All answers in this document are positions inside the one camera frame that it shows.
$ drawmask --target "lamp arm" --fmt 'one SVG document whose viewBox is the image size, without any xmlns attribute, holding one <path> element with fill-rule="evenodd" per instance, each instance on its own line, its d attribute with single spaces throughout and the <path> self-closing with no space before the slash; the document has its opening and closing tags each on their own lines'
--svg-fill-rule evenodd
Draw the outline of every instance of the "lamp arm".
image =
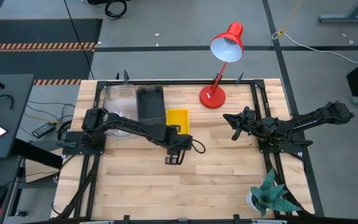
<svg viewBox="0 0 358 224">
<path fill-rule="evenodd" d="M 223 64 L 223 67 L 222 67 L 222 69 L 221 69 L 221 72 L 219 72 L 219 75 L 218 75 L 218 77 L 216 78 L 214 85 L 212 86 L 211 93 L 214 93 L 214 92 L 215 92 L 215 88 L 218 87 L 219 82 L 220 82 L 221 79 L 222 79 L 223 71 L 224 71 L 224 69 L 226 68 L 226 65 L 227 65 L 227 62 L 225 62 L 225 63 Z"/>
</svg>

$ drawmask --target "yellow rope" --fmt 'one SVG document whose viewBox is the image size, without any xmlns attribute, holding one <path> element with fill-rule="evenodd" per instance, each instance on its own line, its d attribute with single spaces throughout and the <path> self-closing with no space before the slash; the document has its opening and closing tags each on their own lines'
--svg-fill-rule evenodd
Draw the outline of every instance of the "yellow rope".
<svg viewBox="0 0 358 224">
<path fill-rule="evenodd" d="M 285 29 L 288 27 L 288 25 L 290 25 L 291 21 L 293 20 L 296 11 L 298 10 L 299 6 L 301 5 L 302 0 L 298 0 L 298 2 L 296 3 L 295 7 L 292 10 L 292 14 L 288 20 L 288 22 L 284 25 L 284 27 L 280 30 L 280 32 L 277 34 L 277 37 L 280 37 L 281 35 L 283 35 L 283 33 L 285 32 Z"/>
<path fill-rule="evenodd" d="M 39 118 L 39 117 L 36 117 L 36 116 L 31 116 L 31 115 L 28 115 L 26 112 L 24 112 L 26 116 L 28 116 L 29 118 L 33 118 L 33 119 L 39 119 L 39 120 L 42 120 L 42 121 L 48 121 L 48 122 L 51 122 L 51 123 L 59 123 L 59 121 L 55 121 L 55 120 L 49 120 L 49 119 L 45 119 L 45 118 Z"/>
</svg>

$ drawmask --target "desk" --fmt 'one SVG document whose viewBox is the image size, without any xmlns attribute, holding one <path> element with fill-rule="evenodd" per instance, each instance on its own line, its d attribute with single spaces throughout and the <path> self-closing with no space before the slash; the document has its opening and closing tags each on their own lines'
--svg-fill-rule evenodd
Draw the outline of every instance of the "desk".
<svg viewBox="0 0 358 224">
<path fill-rule="evenodd" d="M 0 90 L 0 95 L 8 94 L 14 98 L 13 110 L 9 109 L 11 102 L 8 98 L 0 98 L 0 125 L 7 130 L 7 133 L 0 137 L 0 185 L 18 176 L 22 156 L 56 168 L 62 165 L 62 158 L 16 139 L 33 81 L 33 75 L 0 75 L 0 82 L 5 85 L 5 89 Z M 7 195 L 0 211 L 0 223 L 7 213 L 14 182 L 7 186 Z"/>
<path fill-rule="evenodd" d="M 264 82 L 272 116 L 290 119 L 280 80 Z M 81 82 L 71 130 L 81 131 L 86 110 L 93 106 L 96 84 Z M 221 85 L 226 102 L 209 110 L 199 101 L 204 86 L 164 85 L 164 97 L 166 109 L 189 109 L 190 134 L 205 144 L 206 153 L 192 150 L 182 165 L 167 166 L 166 150 L 143 137 L 108 138 L 99 163 L 92 220 L 122 220 L 124 215 L 131 220 L 231 219 L 233 214 L 260 217 L 245 204 L 245 195 L 266 176 L 263 154 L 253 136 L 242 133 L 232 141 L 234 131 L 222 117 L 223 113 L 240 113 L 245 106 L 253 109 L 251 87 Z M 257 94 L 263 105 L 260 92 Z M 281 158 L 288 188 L 313 213 L 302 162 L 288 154 Z M 54 202 L 57 211 L 62 211 L 77 191 L 82 162 L 83 156 L 76 156 L 62 169 Z M 81 216 L 87 198 L 85 194 Z M 273 212 L 265 217 L 273 217 Z"/>
</svg>

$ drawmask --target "concrete floor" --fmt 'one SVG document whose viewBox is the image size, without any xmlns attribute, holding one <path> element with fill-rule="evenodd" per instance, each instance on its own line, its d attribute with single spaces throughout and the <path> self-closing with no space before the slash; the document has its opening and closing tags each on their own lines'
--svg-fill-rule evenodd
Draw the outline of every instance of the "concrete floor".
<svg viewBox="0 0 358 224">
<path fill-rule="evenodd" d="M 103 10 L 80 0 L 67 0 L 73 17 L 104 17 Z M 345 13 L 355 0 L 303 1 L 286 33 L 306 45 L 358 45 L 358 24 L 319 24 L 320 14 Z M 269 0 L 273 21 L 281 28 L 295 0 Z M 5 0 L 0 18 L 68 17 L 62 0 Z M 259 0 L 132 0 L 127 14 L 103 21 L 98 47 L 144 47 L 208 45 L 214 35 L 232 21 L 244 24 L 244 45 L 272 46 L 264 6 Z M 285 37 L 281 46 L 292 46 Z M 338 52 L 358 60 L 358 51 Z M 333 55 L 309 51 L 283 52 L 288 76 L 300 113 L 307 113 L 339 100 L 354 112 L 347 125 L 320 126 L 305 132 L 314 141 L 309 147 L 317 186 L 327 217 L 358 218 L 358 105 L 351 103 L 346 75 L 357 67 Z M 209 51 L 189 52 L 97 52 L 92 69 L 97 79 L 115 78 L 126 69 L 134 78 L 209 78 L 222 63 Z M 281 78 L 274 51 L 246 51 L 244 58 L 228 66 L 225 77 Z M 34 86 L 30 99 L 41 102 L 75 103 L 78 86 Z M 59 116 L 61 106 L 34 105 Z M 32 115 L 45 116 L 31 112 Z M 22 127 L 33 130 L 44 122 L 24 118 Z M 24 132 L 18 137 L 30 140 Z M 50 214 L 54 188 L 26 190 L 19 208 L 30 210 L 26 218 L 8 218 L 6 223 L 45 220 Z M 37 196 L 37 203 L 29 203 Z"/>
</svg>

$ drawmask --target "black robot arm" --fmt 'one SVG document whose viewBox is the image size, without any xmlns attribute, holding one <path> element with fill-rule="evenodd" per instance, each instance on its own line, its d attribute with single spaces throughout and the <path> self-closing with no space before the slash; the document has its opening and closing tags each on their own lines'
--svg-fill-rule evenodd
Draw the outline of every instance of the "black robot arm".
<svg viewBox="0 0 358 224">
<path fill-rule="evenodd" d="M 106 115 L 107 120 L 103 122 L 103 117 Z M 90 147 L 97 144 L 100 135 L 104 135 L 104 132 L 109 129 L 143 136 L 150 142 L 167 149 L 165 163 L 168 165 L 180 165 L 185 152 L 191 149 L 193 142 L 193 136 L 178 134 L 176 126 L 145 124 L 121 117 L 116 113 L 108 113 L 101 108 L 89 109 L 86 112 L 82 128 L 84 131 L 82 143 Z"/>
<path fill-rule="evenodd" d="M 293 134 L 304 131 L 325 123 L 328 124 L 346 124 L 354 117 L 345 104 L 340 102 L 327 103 L 326 106 L 317 110 L 296 115 L 295 118 L 282 121 L 278 118 L 263 118 L 255 120 L 255 111 L 245 107 L 240 114 L 224 114 L 223 117 L 236 132 L 232 137 L 235 141 L 240 136 L 241 131 L 247 132 L 262 140 L 262 144 L 267 147 L 281 149 L 283 151 L 295 152 L 297 148 L 304 148 L 312 144 L 312 141 L 296 141 Z"/>
</svg>

